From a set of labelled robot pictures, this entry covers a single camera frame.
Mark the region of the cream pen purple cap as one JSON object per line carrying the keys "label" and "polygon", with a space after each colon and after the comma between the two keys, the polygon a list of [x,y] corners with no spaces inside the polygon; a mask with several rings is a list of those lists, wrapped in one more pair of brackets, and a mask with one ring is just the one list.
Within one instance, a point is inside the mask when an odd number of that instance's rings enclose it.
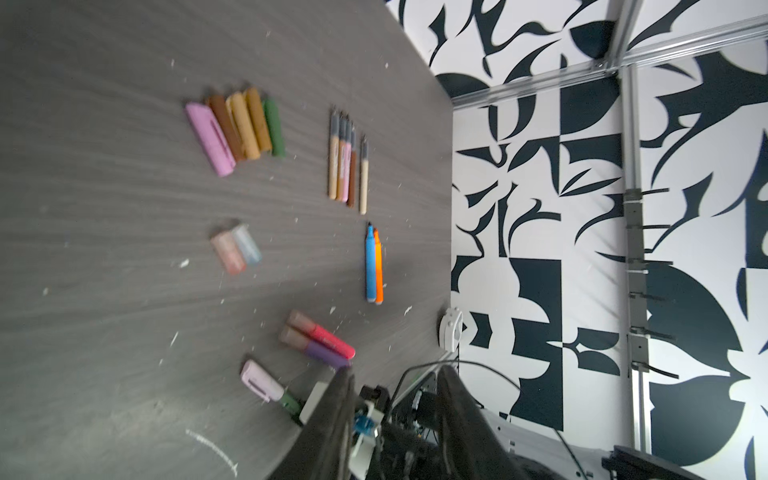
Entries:
{"label": "cream pen purple cap", "polygon": [[359,212],[366,215],[368,211],[368,187],[369,187],[369,148],[366,136],[361,140],[361,161],[360,161],[360,190],[359,190]]}

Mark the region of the pink highlighter marker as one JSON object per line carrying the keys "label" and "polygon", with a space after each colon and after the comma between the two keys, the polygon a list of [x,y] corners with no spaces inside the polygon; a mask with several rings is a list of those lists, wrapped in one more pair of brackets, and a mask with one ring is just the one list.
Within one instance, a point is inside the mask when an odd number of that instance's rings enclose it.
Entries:
{"label": "pink highlighter marker", "polygon": [[326,330],[303,312],[292,310],[286,320],[286,326],[290,326],[300,331],[312,340],[315,340],[323,346],[342,355],[349,361],[356,355],[356,350],[351,345]]}

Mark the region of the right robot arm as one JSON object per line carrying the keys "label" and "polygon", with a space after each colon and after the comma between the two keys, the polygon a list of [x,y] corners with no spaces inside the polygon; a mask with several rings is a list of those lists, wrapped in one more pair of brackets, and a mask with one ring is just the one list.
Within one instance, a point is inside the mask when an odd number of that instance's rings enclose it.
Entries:
{"label": "right robot arm", "polygon": [[691,479],[693,473],[636,449],[573,447],[515,426],[484,408],[458,376],[461,360],[418,366],[384,408],[363,479]]}

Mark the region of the pink pen tan cap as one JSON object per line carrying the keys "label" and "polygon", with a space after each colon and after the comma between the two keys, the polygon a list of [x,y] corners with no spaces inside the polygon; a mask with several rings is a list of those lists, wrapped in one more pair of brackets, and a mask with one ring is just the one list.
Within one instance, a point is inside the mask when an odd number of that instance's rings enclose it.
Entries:
{"label": "pink pen tan cap", "polygon": [[342,160],[340,163],[340,187],[341,187],[341,195],[340,200],[343,203],[348,202],[349,197],[349,171],[350,171],[350,161],[351,161],[351,132],[352,132],[352,124],[348,116],[345,116],[343,119],[342,126],[344,127],[343,132],[343,142],[342,142]]}

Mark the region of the beige fountain pen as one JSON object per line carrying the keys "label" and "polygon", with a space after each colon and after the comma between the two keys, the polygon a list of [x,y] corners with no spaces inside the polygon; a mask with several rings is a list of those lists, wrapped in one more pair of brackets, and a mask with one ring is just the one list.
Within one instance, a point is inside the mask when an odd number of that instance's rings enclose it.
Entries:
{"label": "beige fountain pen", "polygon": [[338,109],[333,107],[330,114],[328,151],[328,196],[331,200],[337,199],[339,133],[340,114]]}

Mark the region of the clear blue marker cap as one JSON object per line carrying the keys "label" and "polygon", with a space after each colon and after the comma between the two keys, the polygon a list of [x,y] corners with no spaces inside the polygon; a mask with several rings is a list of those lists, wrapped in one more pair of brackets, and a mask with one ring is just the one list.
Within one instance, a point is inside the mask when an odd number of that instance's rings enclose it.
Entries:
{"label": "clear blue marker cap", "polygon": [[251,236],[247,224],[238,224],[230,233],[247,265],[257,265],[262,260],[262,254]]}

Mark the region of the purple highlighter marker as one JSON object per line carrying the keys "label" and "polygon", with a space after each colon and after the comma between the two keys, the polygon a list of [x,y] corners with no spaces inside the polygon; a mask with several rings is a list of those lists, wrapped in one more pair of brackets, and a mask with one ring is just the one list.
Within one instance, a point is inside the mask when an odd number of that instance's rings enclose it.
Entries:
{"label": "purple highlighter marker", "polygon": [[310,337],[290,326],[285,326],[278,338],[285,345],[290,346],[311,358],[322,361],[333,369],[348,367],[350,365],[349,360],[342,355],[323,346],[319,342],[312,340]]}

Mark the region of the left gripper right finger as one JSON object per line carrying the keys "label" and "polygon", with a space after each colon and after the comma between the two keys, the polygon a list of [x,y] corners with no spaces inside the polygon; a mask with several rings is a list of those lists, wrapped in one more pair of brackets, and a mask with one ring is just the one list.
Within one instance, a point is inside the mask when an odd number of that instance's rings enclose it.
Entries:
{"label": "left gripper right finger", "polygon": [[437,372],[438,438],[450,479],[527,479],[502,448],[456,371]]}

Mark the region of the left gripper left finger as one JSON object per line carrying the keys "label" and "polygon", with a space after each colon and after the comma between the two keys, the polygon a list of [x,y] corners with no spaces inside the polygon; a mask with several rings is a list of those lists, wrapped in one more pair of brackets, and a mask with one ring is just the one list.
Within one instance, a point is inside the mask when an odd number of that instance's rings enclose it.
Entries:
{"label": "left gripper left finger", "polygon": [[353,371],[343,367],[268,479],[349,479],[356,400]]}

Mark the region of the blue highlighter marker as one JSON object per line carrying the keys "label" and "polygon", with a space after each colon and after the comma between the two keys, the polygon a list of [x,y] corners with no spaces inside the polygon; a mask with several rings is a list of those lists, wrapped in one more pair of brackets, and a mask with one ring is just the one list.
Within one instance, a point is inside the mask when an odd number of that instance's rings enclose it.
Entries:
{"label": "blue highlighter marker", "polygon": [[367,225],[365,238],[365,282],[366,300],[374,303],[376,301],[376,257],[374,228],[371,223]]}

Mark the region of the green pen pink cap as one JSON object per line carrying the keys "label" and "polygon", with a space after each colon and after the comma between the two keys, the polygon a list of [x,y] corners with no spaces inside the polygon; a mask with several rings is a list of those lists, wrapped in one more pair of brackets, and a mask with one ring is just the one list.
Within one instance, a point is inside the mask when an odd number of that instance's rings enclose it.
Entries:
{"label": "green pen pink cap", "polygon": [[299,419],[301,402],[256,361],[248,359],[244,362],[240,378],[242,383],[264,402],[277,402],[292,418]]}

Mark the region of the orange highlighter marker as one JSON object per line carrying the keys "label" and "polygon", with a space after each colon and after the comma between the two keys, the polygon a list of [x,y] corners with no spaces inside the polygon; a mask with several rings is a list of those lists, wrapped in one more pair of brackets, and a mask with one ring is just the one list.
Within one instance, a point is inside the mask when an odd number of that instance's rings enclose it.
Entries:
{"label": "orange highlighter marker", "polygon": [[375,304],[381,305],[384,300],[383,286],[383,248],[377,228],[374,229],[374,247],[375,247],[375,273],[376,273],[376,297]]}

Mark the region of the clear orange marker cap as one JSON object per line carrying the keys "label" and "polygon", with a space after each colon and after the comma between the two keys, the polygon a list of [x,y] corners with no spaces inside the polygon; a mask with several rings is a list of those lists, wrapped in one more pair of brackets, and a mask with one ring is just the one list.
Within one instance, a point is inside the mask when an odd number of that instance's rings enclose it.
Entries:
{"label": "clear orange marker cap", "polygon": [[229,275],[237,275],[246,269],[246,262],[229,231],[221,231],[210,239],[210,243]]}

